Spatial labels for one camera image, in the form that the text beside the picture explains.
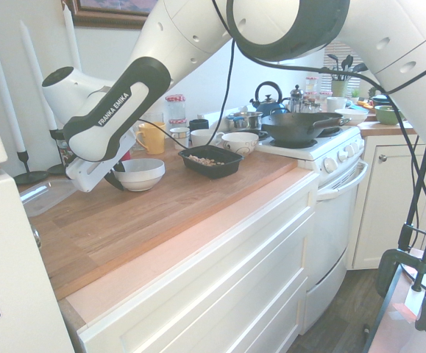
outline wooden floor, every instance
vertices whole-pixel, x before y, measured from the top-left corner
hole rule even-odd
[[[383,303],[374,289],[376,273],[348,271],[326,312],[287,353],[361,353],[363,325],[373,325]]]

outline blue kettle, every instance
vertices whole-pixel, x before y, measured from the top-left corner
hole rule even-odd
[[[260,101],[259,100],[259,92],[260,89],[263,86],[270,86],[273,87],[275,90],[277,90],[278,92],[278,100],[274,100],[273,98],[270,98],[271,94],[267,94],[265,95],[266,99],[264,101]],[[278,85],[272,81],[265,81],[262,82],[258,85],[257,89],[255,90],[255,100],[254,99],[250,99],[250,103],[252,103],[252,106],[258,111],[263,113],[263,116],[268,116],[270,115],[270,112],[273,109],[286,109],[285,106],[282,104],[283,102],[283,94],[281,93],[281,89],[280,87],[278,87]]]

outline black wok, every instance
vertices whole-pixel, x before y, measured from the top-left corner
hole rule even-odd
[[[337,113],[278,113],[262,118],[262,130],[283,144],[305,144],[328,127],[342,126],[350,119]]]

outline white ceramic bowl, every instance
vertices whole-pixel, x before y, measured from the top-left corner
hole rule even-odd
[[[368,113],[356,109],[337,109],[336,113],[342,114],[344,118],[351,118],[354,123],[362,123],[368,117]]]
[[[162,160],[139,158],[125,160],[125,171],[115,171],[115,177],[129,191],[145,191],[157,184],[166,172]]]
[[[258,135],[251,132],[231,132],[222,137],[224,149],[247,156],[258,144]]]

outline white robot link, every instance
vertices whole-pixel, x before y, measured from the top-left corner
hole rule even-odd
[[[231,36],[265,62],[334,39],[350,45],[426,143],[426,0],[159,0],[114,84],[73,68],[44,82],[77,156],[67,169],[74,184],[90,191],[134,143],[131,126]],[[426,352],[426,332],[413,337],[405,352]]]

